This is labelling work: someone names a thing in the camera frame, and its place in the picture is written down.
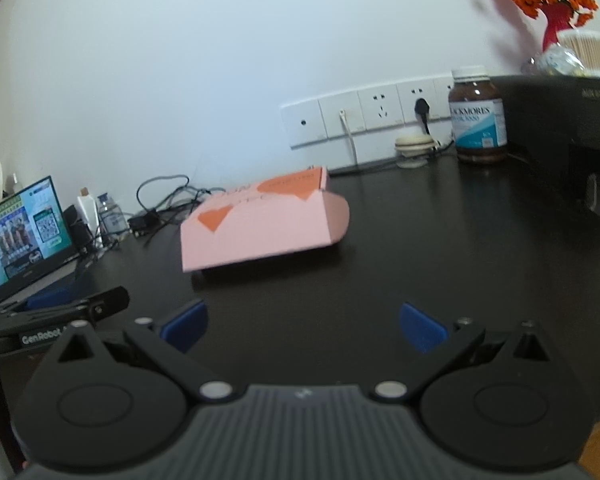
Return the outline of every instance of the dark tabletop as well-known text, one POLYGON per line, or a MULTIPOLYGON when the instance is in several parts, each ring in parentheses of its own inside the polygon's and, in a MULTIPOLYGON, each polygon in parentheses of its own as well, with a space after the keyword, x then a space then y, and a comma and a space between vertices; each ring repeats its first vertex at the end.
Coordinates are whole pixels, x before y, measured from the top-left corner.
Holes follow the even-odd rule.
POLYGON ((183 273, 180 236, 128 238, 88 269, 91 294, 124 285, 126 312, 155 319, 195 295, 210 324, 190 355, 234 383, 374 384, 399 378, 416 353, 402 339, 405 301, 440 320, 490 330, 539 321, 600 417, 600 221, 577 212, 529 168, 458 166, 334 178, 349 202, 344 240, 204 273, 183 273))

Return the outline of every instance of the small glass bottle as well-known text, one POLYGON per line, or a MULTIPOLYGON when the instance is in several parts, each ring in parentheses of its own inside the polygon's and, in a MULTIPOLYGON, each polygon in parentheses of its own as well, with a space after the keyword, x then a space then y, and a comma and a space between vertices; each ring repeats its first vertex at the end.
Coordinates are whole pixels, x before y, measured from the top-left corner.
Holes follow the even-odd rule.
POLYGON ((507 129, 498 89, 483 66, 452 71, 449 92, 451 127, 458 159, 475 164, 499 162, 507 156, 507 129))
POLYGON ((122 240, 129 229, 122 209, 120 209, 120 206, 115 203, 108 193, 101 194, 98 197, 98 201, 100 202, 98 214, 106 233, 112 238, 122 240))

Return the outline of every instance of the white bottle cap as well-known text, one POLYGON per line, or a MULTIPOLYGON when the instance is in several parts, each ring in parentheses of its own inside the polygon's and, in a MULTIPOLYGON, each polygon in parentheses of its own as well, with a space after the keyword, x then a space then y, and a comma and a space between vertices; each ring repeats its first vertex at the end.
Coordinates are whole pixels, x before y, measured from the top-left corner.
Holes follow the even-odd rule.
POLYGON ((451 71, 451 75, 457 83, 468 83, 471 81, 488 81, 489 75, 484 65, 463 66, 451 71))

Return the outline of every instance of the brown glass bottle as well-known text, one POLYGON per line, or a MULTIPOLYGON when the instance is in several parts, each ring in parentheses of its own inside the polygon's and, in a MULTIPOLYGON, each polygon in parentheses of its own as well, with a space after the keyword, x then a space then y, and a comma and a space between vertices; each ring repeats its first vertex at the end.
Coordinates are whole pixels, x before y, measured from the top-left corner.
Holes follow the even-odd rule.
POLYGON ((449 92, 451 125, 458 159, 491 164, 507 156, 507 130, 498 89, 483 66, 453 70, 449 92))

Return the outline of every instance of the power outlet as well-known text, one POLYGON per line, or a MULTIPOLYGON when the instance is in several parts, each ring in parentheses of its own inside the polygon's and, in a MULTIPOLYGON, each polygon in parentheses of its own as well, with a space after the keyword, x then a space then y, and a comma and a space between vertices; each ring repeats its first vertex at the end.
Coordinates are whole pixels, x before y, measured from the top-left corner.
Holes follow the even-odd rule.
POLYGON ((283 106, 280 114, 292 148, 326 140, 327 130, 317 100, 283 106))
POLYGON ((366 130, 360 100, 356 92, 321 97, 318 102, 320 103, 320 110, 322 110, 327 136, 330 139, 337 139, 347 134, 340 118, 340 110, 345 111, 347 126, 352 134, 358 134, 366 130))
POLYGON ((436 87, 436 115, 438 119, 448 119, 451 117, 449 109, 449 92, 454 87, 454 79, 450 75, 440 76, 433 80, 436 87))
POLYGON ((404 113, 404 122, 417 123, 420 118, 416 115, 415 107, 418 99, 425 99, 429 104, 429 119, 437 119, 438 97, 436 87, 431 79, 412 79, 398 83, 398 95, 404 113))
POLYGON ((396 85, 376 86, 358 91, 367 130, 404 124, 396 85))

